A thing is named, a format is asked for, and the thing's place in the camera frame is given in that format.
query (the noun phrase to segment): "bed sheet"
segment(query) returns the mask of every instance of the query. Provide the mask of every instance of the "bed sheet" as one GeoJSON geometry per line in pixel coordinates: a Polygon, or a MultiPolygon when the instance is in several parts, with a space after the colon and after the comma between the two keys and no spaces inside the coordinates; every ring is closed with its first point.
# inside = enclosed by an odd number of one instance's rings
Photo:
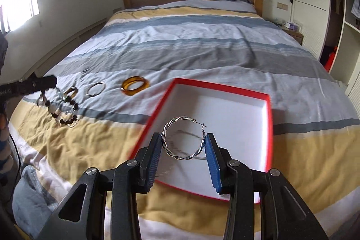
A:
{"type": "MultiPolygon", "coordinates": [[[[20,102],[9,127],[23,163],[33,168],[33,176],[24,178],[36,182],[30,186],[37,186],[50,210],[88,167],[111,169],[128,158],[175,77],[268,93],[273,167],[328,235],[360,210],[360,179],[354,175],[360,123],[354,107],[310,52],[249,7],[193,0],[118,12],[49,74],[63,90],[79,89],[79,123],[57,127],[47,109],[35,105],[35,93],[20,102]],[[150,87],[126,96],[121,83],[134,75],[144,76],[150,87]],[[106,89],[90,98],[86,91],[95,82],[105,82],[106,89]]],[[[54,90],[46,96],[68,110],[54,90]]],[[[20,202],[14,199],[21,210],[20,202]]],[[[155,183],[149,194],[137,196],[137,204],[143,239],[222,239],[225,202],[155,183]]],[[[107,208],[107,239],[109,219],[107,208]]],[[[255,232],[260,239],[259,205],[255,232]]]]}

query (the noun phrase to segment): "bracelet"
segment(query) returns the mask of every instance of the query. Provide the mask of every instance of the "bracelet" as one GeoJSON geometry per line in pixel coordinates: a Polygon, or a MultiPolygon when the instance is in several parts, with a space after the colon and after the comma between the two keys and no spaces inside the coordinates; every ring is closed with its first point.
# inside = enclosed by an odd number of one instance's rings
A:
{"type": "Polygon", "coordinates": [[[105,90],[105,88],[106,88],[106,85],[105,85],[104,82],[97,82],[97,83],[95,83],[95,84],[93,84],[93,85],[90,86],[90,88],[89,88],[89,89],[87,90],[87,92],[86,92],[86,95],[89,96],[89,97],[95,97],[95,96],[101,94],[101,93],[105,90]],[[94,87],[94,86],[96,86],[96,85],[101,85],[101,84],[103,85],[103,88],[101,89],[101,91],[100,91],[99,93],[97,93],[97,94],[89,94],[89,91],[90,91],[90,89],[91,89],[92,87],[94,87]]]}
{"type": "Polygon", "coordinates": [[[64,92],[64,96],[68,95],[69,93],[73,92],[69,97],[70,99],[73,99],[77,92],[78,92],[78,89],[76,87],[71,87],[70,89],[68,89],[66,92],[64,92]]]}
{"type": "Polygon", "coordinates": [[[148,88],[150,86],[149,82],[147,79],[143,78],[142,76],[132,76],[128,79],[126,79],[125,81],[123,81],[122,85],[121,85],[121,91],[124,92],[124,94],[128,95],[128,96],[132,96],[135,95],[136,93],[139,93],[140,91],[148,88]],[[143,84],[133,90],[128,90],[129,86],[131,86],[132,84],[136,83],[136,82],[143,82],[143,84]]]}

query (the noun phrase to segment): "wall outlet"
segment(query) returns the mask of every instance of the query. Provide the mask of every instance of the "wall outlet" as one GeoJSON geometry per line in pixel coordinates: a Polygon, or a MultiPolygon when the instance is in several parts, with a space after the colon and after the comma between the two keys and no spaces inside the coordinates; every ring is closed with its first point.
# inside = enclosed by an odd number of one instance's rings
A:
{"type": "Polygon", "coordinates": [[[278,2],[278,9],[284,9],[287,11],[289,9],[289,6],[287,4],[278,2]]]}

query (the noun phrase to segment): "yellow stripe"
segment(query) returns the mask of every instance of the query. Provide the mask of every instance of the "yellow stripe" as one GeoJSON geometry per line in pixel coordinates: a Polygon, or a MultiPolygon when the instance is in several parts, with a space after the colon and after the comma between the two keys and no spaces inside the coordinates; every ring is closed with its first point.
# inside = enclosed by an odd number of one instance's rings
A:
{"type": "Polygon", "coordinates": [[[17,229],[17,231],[19,232],[19,234],[21,235],[21,237],[24,239],[24,240],[30,240],[30,237],[23,231],[21,230],[17,225],[15,225],[15,228],[17,229]]]}
{"type": "Polygon", "coordinates": [[[73,128],[58,127],[46,108],[22,101],[17,107],[21,110],[27,114],[11,119],[18,133],[72,184],[90,166],[107,170],[124,162],[143,129],[139,124],[117,127],[111,121],[92,123],[85,119],[73,128]]]}
{"type": "Polygon", "coordinates": [[[134,12],[119,12],[113,15],[108,22],[114,20],[128,20],[128,19],[140,19],[140,18],[155,18],[169,15],[231,15],[239,17],[252,17],[261,18],[255,13],[251,12],[233,12],[225,11],[222,9],[199,9],[194,7],[175,7],[170,9],[145,9],[142,11],[134,12]]]}
{"type": "MultiPolygon", "coordinates": [[[[307,135],[274,137],[273,166],[282,171],[313,213],[336,203],[360,184],[357,166],[360,127],[307,135]]],[[[228,204],[163,184],[138,195],[139,215],[194,233],[221,236],[228,204]]],[[[255,232],[260,231],[260,206],[255,205],[255,232]]]]}
{"type": "MultiPolygon", "coordinates": [[[[11,119],[19,134],[46,156],[49,165],[74,183],[89,166],[115,168],[133,148],[141,130],[80,120],[55,127],[45,109],[21,102],[27,114],[11,119]]],[[[273,167],[287,177],[313,213],[336,203],[360,185],[358,158],[360,127],[274,137],[273,167]]],[[[208,235],[224,233],[228,203],[154,184],[148,195],[138,195],[141,217],[208,235]]],[[[255,231],[260,230],[260,208],[255,207],[255,231]]]]}

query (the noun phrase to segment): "gold ring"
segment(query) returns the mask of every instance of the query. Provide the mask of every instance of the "gold ring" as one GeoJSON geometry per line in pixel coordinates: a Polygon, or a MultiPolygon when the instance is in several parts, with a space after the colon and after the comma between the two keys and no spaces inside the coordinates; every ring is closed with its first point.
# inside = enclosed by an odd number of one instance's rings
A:
{"type": "Polygon", "coordinates": [[[143,78],[142,76],[132,76],[128,79],[126,79],[125,81],[123,81],[122,85],[121,85],[121,91],[124,92],[124,94],[128,95],[128,96],[132,96],[135,95],[136,93],[139,93],[140,91],[148,88],[150,86],[149,82],[147,79],[143,78]],[[136,83],[136,82],[143,82],[143,84],[136,89],[133,90],[128,90],[129,86],[131,86],[132,84],[136,83]]]}
{"type": "Polygon", "coordinates": [[[75,95],[77,94],[78,89],[76,87],[71,87],[64,93],[64,96],[66,96],[68,93],[71,93],[71,92],[73,92],[73,93],[70,95],[70,99],[73,99],[75,97],[75,95]]]}

